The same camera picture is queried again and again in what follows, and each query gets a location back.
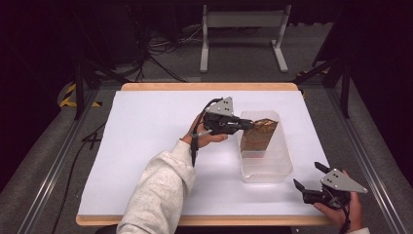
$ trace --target hand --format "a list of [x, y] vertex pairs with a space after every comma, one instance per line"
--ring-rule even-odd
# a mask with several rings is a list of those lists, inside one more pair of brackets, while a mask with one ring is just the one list
[[[195, 125], [198, 122], [198, 118], [200, 118], [200, 115], [198, 115], [197, 118], [195, 118], [194, 122], [192, 123], [191, 128], [188, 131], [188, 133], [181, 139], [182, 141], [184, 141], [188, 144], [191, 144], [191, 141], [192, 141], [191, 134], [194, 131]], [[201, 124], [198, 126], [197, 133], [199, 134], [199, 133], [203, 133], [203, 132], [206, 132], [206, 131], [207, 130], [204, 128], [204, 124], [202, 123], [202, 120], [201, 120]], [[228, 138], [228, 135], [225, 135], [225, 134], [214, 135], [214, 136], [210, 135], [210, 134], [205, 134], [205, 135], [202, 135], [202, 136], [198, 137], [198, 147], [202, 148], [202, 147], [208, 145], [211, 142], [221, 142], [221, 141], [223, 141], [227, 138]]]
[[[350, 194], [351, 194], [351, 201], [350, 201], [350, 222], [351, 223], [350, 223], [349, 232], [352, 232], [352, 231], [357, 231], [363, 228], [363, 226], [362, 226], [361, 202], [358, 199], [358, 195], [356, 192], [351, 192]], [[346, 220], [343, 210], [341, 209], [333, 210], [322, 203], [314, 203], [313, 206], [317, 210], [325, 214], [325, 216], [330, 218], [331, 221], [334, 223], [334, 225], [336, 225], [339, 228], [343, 226]]]

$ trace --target transparent plastic bin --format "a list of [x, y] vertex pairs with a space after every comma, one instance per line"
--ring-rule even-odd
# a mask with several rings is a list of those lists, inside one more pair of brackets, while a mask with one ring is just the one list
[[[279, 183], [292, 173], [292, 163], [285, 142], [280, 115], [275, 111], [244, 111], [241, 118], [252, 121], [271, 119], [278, 122], [276, 130], [265, 151], [241, 152], [243, 181], [247, 183]], [[243, 131], [237, 132], [241, 146]]]

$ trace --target wooden table edge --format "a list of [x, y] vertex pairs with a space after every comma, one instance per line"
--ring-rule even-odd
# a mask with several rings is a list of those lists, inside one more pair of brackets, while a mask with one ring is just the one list
[[[81, 226], [105, 226], [118, 224], [121, 215], [77, 215]], [[324, 226], [331, 221], [323, 215], [183, 215], [179, 226]]]
[[298, 91], [294, 83], [127, 83], [121, 91]]

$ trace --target brown paper bag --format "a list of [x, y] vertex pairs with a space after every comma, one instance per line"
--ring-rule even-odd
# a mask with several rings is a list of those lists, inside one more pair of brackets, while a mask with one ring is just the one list
[[254, 122], [254, 128], [244, 131], [240, 150], [265, 151], [278, 122], [271, 119], [261, 119]]

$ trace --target gray gripper mount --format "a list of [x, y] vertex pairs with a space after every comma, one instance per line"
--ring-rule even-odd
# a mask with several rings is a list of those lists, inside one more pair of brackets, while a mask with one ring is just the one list
[[234, 107], [233, 101], [231, 97], [226, 97], [221, 101], [210, 105], [206, 108], [207, 113], [211, 114], [219, 114], [225, 116], [233, 116], [234, 115]]
[[367, 193], [367, 189], [337, 169], [331, 170], [322, 179], [321, 183], [339, 191]]

